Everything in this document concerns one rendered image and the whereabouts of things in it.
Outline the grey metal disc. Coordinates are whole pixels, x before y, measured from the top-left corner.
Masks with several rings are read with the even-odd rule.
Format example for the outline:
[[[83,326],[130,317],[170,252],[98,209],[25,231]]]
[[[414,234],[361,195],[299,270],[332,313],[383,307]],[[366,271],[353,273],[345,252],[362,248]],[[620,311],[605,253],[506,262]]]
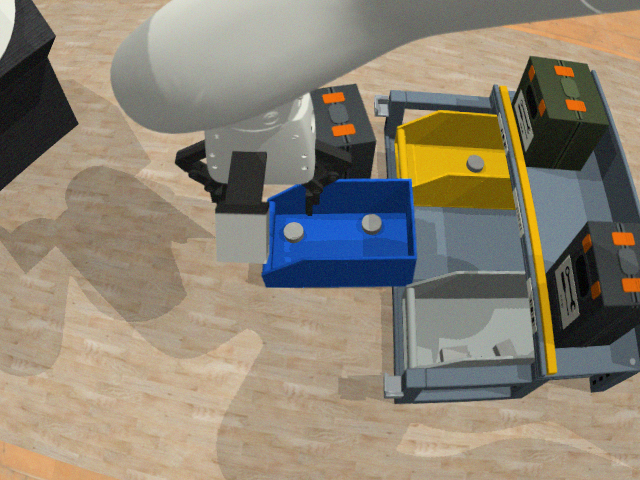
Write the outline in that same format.
[[[478,155],[471,155],[468,157],[466,166],[469,171],[479,173],[484,167],[484,160]]]
[[[301,224],[291,222],[284,228],[285,239],[290,243],[298,243],[304,237],[304,230]]]
[[[381,230],[382,221],[375,214],[368,214],[362,219],[362,229],[366,234],[375,235]]]

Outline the yellow flat bar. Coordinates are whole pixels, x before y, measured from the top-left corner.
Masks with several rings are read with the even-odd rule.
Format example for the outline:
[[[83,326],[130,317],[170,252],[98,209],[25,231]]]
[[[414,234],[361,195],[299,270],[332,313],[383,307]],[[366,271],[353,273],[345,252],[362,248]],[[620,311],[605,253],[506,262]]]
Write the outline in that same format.
[[[522,196],[524,201],[524,207],[526,212],[532,255],[534,261],[537,290],[540,305],[540,314],[542,322],[546,371],[547,375],[554,375],[557,373],[556,355],[553,337],[553,328],[549,304],[549,296],[546,282],[546,275],[544,269],[544,262],[542,256],[542,249],[540,243],[540,237],[538,232],[537,220],[535,215],[535,209],[526,170],[525,160],[521,147],[521,142],[517,130],[517,125],[508,94],[507,86],[499,86],[499,91],[505,111],[505,116],[508,124],[508,129],[513,146],[514,156],[516,160]]]

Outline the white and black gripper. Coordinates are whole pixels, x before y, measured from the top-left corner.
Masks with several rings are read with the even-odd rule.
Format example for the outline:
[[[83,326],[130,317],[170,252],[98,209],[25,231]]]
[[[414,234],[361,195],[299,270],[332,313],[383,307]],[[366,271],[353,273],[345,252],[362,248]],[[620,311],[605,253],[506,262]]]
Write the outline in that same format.
[[[267,152],[264,185],[303,185],[307,216],[319,205],[323,188],[352,166],[350,152],[316,139],[310,93],[302,105],[299,100],[299,112],[278,126],[256,131],[224,126],[204,134],[204,140],[177,151],[175,164],[203,184],[217,205],[225,201],[232,151]],[[204,158],[207,164],[200,161]],[[321,166],[315,158],[327,163]]]

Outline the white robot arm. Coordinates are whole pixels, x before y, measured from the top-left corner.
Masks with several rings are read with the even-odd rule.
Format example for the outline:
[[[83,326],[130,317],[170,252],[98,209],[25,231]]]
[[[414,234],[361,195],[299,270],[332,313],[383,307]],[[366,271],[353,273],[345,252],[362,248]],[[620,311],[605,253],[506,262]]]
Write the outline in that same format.
[[[151,131],[264,130],[303,95],[419,39],[637,10],[640,0],[172,0],[120,44],[110,81]],[[217,262],[267,264],[266,160],[232,151]]]

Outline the grey open bin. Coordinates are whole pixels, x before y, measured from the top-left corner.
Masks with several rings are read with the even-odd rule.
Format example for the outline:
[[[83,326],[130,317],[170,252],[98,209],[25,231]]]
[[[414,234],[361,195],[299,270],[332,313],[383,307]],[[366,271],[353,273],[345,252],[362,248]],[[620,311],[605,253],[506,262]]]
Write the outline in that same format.
[[[455,271],[408,284],[402,318],[404,371],[535,361],[525,271]],[[495,356],[509,338],[517,355]],[[462,345],[469,357],[440,361],[441,348]]]

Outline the yellow open bin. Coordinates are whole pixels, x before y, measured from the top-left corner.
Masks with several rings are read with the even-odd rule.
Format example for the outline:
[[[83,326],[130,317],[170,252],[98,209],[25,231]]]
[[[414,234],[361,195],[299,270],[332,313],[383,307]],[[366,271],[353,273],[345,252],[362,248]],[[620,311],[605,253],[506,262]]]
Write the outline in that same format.
[[[398,126],[394,146],[414,206],[516,210],[497,115],[438,110]],[[479,173],[466,166],[472,154]]]

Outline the grey metal shelf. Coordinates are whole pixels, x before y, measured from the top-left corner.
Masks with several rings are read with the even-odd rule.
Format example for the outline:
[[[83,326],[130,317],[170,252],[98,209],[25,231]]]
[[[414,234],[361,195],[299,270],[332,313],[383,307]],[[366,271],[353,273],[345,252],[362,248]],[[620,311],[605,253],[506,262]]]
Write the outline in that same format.
[[[591,75],[610,125],[581,171],[526,167],[545,274],[587,221],[640,223],[640,202],[625,152],[596,71]],[[525,271],[535,362],[404,371],[406,286],[392,287],[397,376],[384,373],[384,399],[394,399],[394,404],[520,399],[549,380],[588,377],[591,393],[604,392],[639,373],[640,324],[610,345],[555,348],[557,373],[547,375],[526,212],[498,84],[490,97],[401,90],[375,94],[375,117],[386,117],[387,179],[397,179],[394,142],[405,109],[497,115],[516,210],[414,206],[417,261],[412,283],[455,271]]]

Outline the blue bin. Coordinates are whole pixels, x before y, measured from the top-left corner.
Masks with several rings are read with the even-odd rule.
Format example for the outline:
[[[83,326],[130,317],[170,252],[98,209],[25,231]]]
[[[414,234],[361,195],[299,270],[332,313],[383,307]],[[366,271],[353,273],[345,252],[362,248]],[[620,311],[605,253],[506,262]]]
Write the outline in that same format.
[[[306,215],[306,188],[294,185],[270,198],[266,288],[401,287],[413,282],[417,261],[412,179],[338,179],[323,188]],[[381,230],[366,234],[362,219],[376,214]],[[302,225],[298,243],[284,227]]]

